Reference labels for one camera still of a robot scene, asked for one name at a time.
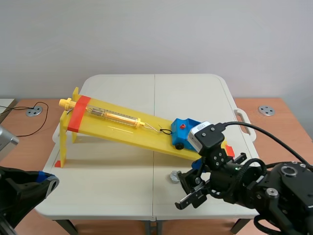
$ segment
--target table handle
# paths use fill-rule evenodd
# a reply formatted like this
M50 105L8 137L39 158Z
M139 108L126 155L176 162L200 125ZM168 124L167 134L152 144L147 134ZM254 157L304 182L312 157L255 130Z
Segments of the table handle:
M238 115L239 117L241 117L242 121L251 124L248 115L245 113L245 111L243 111L242 109L235 109L234 110L235 115ZM250 135L250 139L252 140L252 142L255 142L256 140L256 133L255 130L250 128L250 127L246 127L245 126L246 131L248 132L248 134Z

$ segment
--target wooden table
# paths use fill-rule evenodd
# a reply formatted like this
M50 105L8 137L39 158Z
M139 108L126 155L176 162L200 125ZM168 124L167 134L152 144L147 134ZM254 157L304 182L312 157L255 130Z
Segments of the wooden table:
M46 124L35 135L20 138L18 146L0 163L1 166L20 168L23 170L42 170L54 146L52 134L59 122L59 117L63 111L58 106L59 100L22 100L18 106L32 106L37 101L43 101L49 105L49 112ZM313 143L311 138L302 128L300 123L291 113L287 105L279 98L238 98L235 99L239 108L245 110L252 122L264 128L290 145L295 151L302 155L308 162L313 163ZM260 114L257 108L260 105L273 107L276 114L271 117ZM27 117L25 110L12 111L2 122L2 126L15 135L29 134L37 130L44 121L44 113L36 117ZM260 158L267 164L280 161L293 161L295 158L283 149L276 142L272 141L263 134L257 133L255 147ZM164 223L163 234L180 235L227 235L235 220L172 220ZM118 235L127 234L132 231L134 234L143 235L143 224L138 221L82 221L73 222L80 235ZM19 235L68 235L54 221L43 218L35 211L29 213L17 226L16 231ZM244 227L239 233L260 235L252 222Z

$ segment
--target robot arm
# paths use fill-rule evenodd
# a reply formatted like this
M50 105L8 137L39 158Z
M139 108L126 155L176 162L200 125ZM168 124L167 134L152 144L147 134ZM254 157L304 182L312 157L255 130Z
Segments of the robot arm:
M264 233L313 234L313 167L305 160L265 165L260 159L250 159L241 164L246 160L245 153L233 160L221 148L226 126L227 123L204 122L190 131L188 141L201 155L201 164L187 173L178 173L187 196L175 203L176 207L182 210L192 204L197 208L211 195L256 209L259 215L254 218L254 224ZM204 172L211 174L208 181L201 179ZM261 225L259 221L263 219L281 232Z
M0 160L19 140L0 126ZM58 186L59 179L42 171L0 166L0 234L15 235L14 228Z

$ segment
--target red foot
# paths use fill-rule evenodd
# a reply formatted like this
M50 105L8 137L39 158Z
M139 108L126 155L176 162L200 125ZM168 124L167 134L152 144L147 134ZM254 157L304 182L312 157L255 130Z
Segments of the red foot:
M234 150L233 150L233 148L231 146L226 145L225 149L226 149L227 156L230 156L230 157L233 157L233 158L235 157Z
M61 167L61 161L57 161L57 162L54 164L54 167Z

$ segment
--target white wall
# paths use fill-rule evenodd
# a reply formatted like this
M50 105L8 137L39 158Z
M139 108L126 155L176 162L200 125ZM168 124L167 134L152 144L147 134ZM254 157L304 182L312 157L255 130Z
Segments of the white wall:
M215 73L283 97L313 137L311 0L1 0L0 97L111 73Z

